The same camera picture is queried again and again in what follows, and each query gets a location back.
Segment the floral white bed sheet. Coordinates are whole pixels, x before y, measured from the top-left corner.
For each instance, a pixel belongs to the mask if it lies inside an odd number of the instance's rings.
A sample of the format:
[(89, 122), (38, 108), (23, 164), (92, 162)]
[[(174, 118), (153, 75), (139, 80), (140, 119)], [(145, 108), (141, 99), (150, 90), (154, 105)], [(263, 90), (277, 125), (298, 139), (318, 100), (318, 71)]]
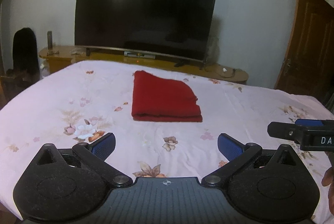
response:
[(146, 68), (154, 76), (179, 80), (197, 96), (202, 122), (139, 122), (131, 115), (134, 74), (140, 66), (79, 62), (38, 81), (1, 110), (1, 203), (18, 210), (13, 189), (44, 143), (68, 148), (99, 131), (116, 137), (107, 162), (132, 178), (197, 176), (221, 167), (217, 149), (225, 132), (241, 142), (277, 148), (270, 122), (331, 119), (315, 98)]

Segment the silver set-top box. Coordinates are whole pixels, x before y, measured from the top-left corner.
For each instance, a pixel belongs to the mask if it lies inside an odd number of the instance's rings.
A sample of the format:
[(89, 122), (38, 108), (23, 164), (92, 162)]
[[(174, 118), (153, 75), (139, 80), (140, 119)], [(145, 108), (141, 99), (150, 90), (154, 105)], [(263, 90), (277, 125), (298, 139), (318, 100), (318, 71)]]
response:
[(155, 54), (150, 53), (141, 53), (141, 52), (131, 52), (131, 51), (124, 51), (125, 57), (132, 57), (132, 58), (144, 58), (144, 59), (155, 59)]

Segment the wooden tv stand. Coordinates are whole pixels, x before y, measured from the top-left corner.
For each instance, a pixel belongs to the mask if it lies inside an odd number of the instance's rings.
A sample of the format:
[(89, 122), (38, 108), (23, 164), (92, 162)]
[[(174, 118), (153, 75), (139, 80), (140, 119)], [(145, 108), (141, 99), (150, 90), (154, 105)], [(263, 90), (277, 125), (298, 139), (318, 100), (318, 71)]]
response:
[[(39, 52), (39, 57), (48, 62), (51, 73), (62, 70), (63, 68), (76, 62), (97, 60), (146, 66), (167, 71), (183, 72), (185, 74), (201, 76), (209, 79), (225, 80), (240, 84), (246, 84), (249, 78), (248, 73), (241, 69), (222, 66), (217, 63), (204, 66), (199, 62), (191, 61), (186, 65), (176, 67), (175, 65), (178, 63), (178, 61), (168, 57), (164, 57), (162, 60), (132, 58), (125, 57), (123, 54), (117, 54), (115, 51), (108, 50), (94, 50), (89, 52), (89, 56), (87, 56), (86, 51), (84, 51), (83, 54), (71, 54), (74, 49), (74, 46), (57, 46), (53, 48), (54, 53), (49, 54), (48, 49), (43, 48)], [(227, 72), (222, 71), (223, 67), (227, 69)]]

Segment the black curved television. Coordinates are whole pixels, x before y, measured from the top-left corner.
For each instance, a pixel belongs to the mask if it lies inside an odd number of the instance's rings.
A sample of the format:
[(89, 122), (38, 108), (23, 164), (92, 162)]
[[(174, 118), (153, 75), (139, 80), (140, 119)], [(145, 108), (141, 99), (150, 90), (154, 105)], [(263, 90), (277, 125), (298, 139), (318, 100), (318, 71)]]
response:
[(74, 43), (204, 61), (215, 0), (76, 0)]

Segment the clear glass vase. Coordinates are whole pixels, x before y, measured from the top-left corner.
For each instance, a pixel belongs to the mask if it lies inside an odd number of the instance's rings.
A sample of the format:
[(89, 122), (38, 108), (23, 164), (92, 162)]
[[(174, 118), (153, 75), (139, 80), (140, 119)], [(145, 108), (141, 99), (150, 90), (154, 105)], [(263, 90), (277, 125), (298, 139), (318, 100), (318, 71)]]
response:
[(219, 54), (220, 54), (219, 39), (217, 37), (210, 36), (208, 38), (205, 64), (212, 65), (216, 63), (218, 61)]

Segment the red embellished knit sweater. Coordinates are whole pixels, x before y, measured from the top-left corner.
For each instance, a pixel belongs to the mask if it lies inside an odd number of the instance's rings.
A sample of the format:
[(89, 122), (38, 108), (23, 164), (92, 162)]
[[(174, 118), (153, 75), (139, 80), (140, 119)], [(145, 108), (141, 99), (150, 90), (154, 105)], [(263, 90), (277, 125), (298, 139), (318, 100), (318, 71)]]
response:
[(202, 122), (192, 89), (182, 81), (164, 79), (145, 71), (134, 73), (131, 115), (137, 121)]

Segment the black chair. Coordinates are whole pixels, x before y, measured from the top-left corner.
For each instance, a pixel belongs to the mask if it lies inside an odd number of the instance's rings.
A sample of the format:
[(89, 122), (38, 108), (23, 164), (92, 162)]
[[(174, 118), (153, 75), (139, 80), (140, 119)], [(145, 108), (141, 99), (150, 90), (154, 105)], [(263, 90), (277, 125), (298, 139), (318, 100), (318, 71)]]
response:
[(37, 41), (31, 28), (18, 30), (13, 39), (13, 68), (1, 75), (1, 86), (7, 101), (40, 80)]

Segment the brown wooden door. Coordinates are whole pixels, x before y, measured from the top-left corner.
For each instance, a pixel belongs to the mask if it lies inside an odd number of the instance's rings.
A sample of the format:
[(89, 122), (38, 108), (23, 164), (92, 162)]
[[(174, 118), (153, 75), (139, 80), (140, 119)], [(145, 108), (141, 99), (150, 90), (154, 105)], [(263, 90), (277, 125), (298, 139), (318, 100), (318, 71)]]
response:
[(325, 105), (333, 94), (333, 6), (326, 0), (297, 0), (284, 60), (291, 67), (275, 89), (315, 97)]

